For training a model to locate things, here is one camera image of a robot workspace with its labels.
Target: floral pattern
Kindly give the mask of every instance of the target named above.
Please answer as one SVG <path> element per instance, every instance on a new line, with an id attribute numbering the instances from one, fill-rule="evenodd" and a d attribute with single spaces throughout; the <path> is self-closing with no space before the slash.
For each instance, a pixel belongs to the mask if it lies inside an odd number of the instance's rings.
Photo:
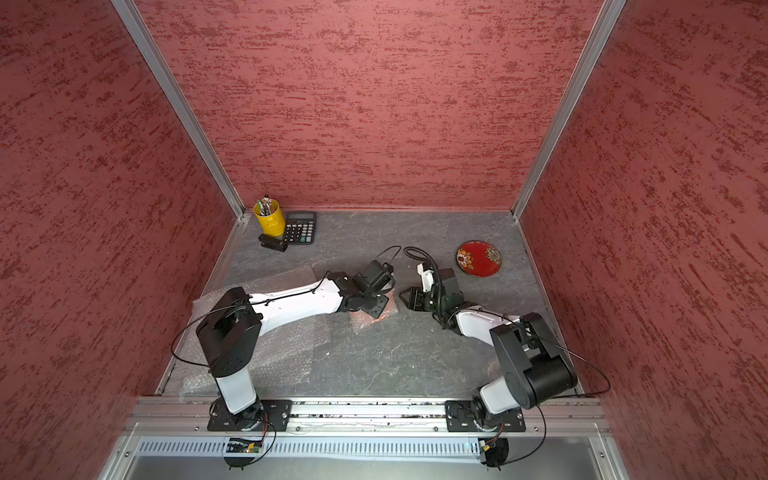
<path id="1" fill-rule="evenodd" d="M 490 261 L 496 265 L 502 264 L 502 256 L 499 255 L 498 250 L 496 250 L 494 247 L 488 247 L 488 249 L 485 251 L 485 254 L 488 256 Z"/>
<path id="2" fill-rule="evenodd" d="M 463 249 L 458 249 L 458 252 L 456 252 L 456 261 L 464 270 L 472 270 L 474 268 L 472 266 L 472 254 Z"/>

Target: metal vent grille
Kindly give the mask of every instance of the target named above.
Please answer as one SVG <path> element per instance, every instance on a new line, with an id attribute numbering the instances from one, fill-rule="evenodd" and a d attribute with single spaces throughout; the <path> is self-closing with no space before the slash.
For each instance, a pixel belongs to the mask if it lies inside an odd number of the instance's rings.
<path id="1" fill-rule="evenodd" d="M 143 437 L 136 456 L 222 457 L 228 437 Z M 480 455 L 477 438 L 339 438 L 278 437 L 270 457 L 331 457 L 378 459 L 441 459 L 476 462 Z M 227 454 L 227 456 L 254 456 Z"/>
<path id="2" fill-rule="evenodd" d="M 343 457 L 471 457 L 480 455 L 473 439 L 290 439 L 278 442 L 270 454 L 280 456 Z"/>
<path id="3" fill-rule="evenodd" d="M 144 437 L 136 456 L 221 457 L 227 437 Z"/>

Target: red textured wall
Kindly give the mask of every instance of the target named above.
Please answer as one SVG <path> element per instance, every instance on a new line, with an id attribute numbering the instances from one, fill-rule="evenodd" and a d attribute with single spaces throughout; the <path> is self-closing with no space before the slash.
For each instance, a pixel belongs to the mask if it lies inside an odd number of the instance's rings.
<path id="1" fill-rule="evenodd" d="M 767 3 L 630 0 L 524 212 L 633 480 L 768 478 L 767 112 Z"/>
<path id="2" fill-rule="evenodd" d="M 137 0 L 243 201 L 508 209 L 601 0 Z"/>
<path id="3" fill-rule="evenodd" d="M 0 85 L 0 478 L 94 478 L 233 214 L 109 2 L 3 2 Z"/>

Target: black mounting bracket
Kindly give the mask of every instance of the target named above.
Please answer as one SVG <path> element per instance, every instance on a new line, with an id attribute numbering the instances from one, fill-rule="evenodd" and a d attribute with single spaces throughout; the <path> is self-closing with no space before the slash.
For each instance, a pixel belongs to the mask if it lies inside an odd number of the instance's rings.
<path id="1" fill-rule="evenodd" d="M 402 290 L 398 293 L 398 296 L 408 310 L 413 310 L 414 312 L 427 311 L 426 308 L 424 308 L 424 302 L 428 295 L 424 293 L 420 286 L 412 286 L 411 288 Z"/>
<path id="2" fill-rule="evenodd" d="M 263 417 L 259 413 L 266 413 L 269 423 L 278 432 L 285 432 L 290 420 L 290 410 L 293 402 L 290 400 L 261 399 L 261 408 L 253 412 L 245 411 L 232 414 L 224 403 L 224 398 L 219 397 L 210 406 L 210 418 L 208 419 L 208 432 L 260 432 L 263 428 Z"/>
<path id="3" fill-rule="evenodd" d="M 371 317 L 378 319 L 386 308 L 386 304 L 388 302 L 389 298 L 386 295 L 378 295 L 376 297 L 376 305 L 374 305 L 373 308 L 361 308 L 361 310 L 365 313 L 368 313 Z"/>
<path id="4" fill-rule="evenodd" d="M 485 432 L 480 429 L 475 422 L 475 415 L 472 412 L 472 401 L 470 400 L 449 400 L 445 402 L 445 422 L 449 432 Z M 522 409 L 516 408 L 508 410 L 502 416 L 505 432 L 524 432 L 525 419 L 522 415 Z M 488 432 L 495 434 L 498 430 Z"/>

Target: gray tabletop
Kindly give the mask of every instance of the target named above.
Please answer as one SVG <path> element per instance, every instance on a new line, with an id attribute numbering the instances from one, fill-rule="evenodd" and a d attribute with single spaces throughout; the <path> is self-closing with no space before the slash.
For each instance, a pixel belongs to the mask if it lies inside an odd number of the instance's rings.
<path id="1" fill-rule="evenodd" d="M 441 268 L 452 267 L 467 300 L 500 313 L 539 312 L 551 322 L 510 214 L 318 213 L 315 243 L 291 246 L 285 253 L 261 247 L 260 233 L 258 222 L 251 221 L 224 284 L 302 265 L 311 266 L 317 278 L 327 270 L 354 275 L 385 248 L 412 245 L 430 253 Z M 456 250 L 468 240 L 484 240 L 497 248 L 502 268 L 495 275 L 477 278 L 458 268 Z M 400 254 L 392 264 L 396 291 L 420 284 L 414 260 Z M 428 313 L 409 311 L 399 299 L 396 302 L 398 313 L 357 332 L 348 313 L 332 314 L 328 342 L 307 353 L 313 358 L 306 379 L 264 386 L 259 394 L 468 396 L 498 377 L 493 348 L 442 331 Z"/>

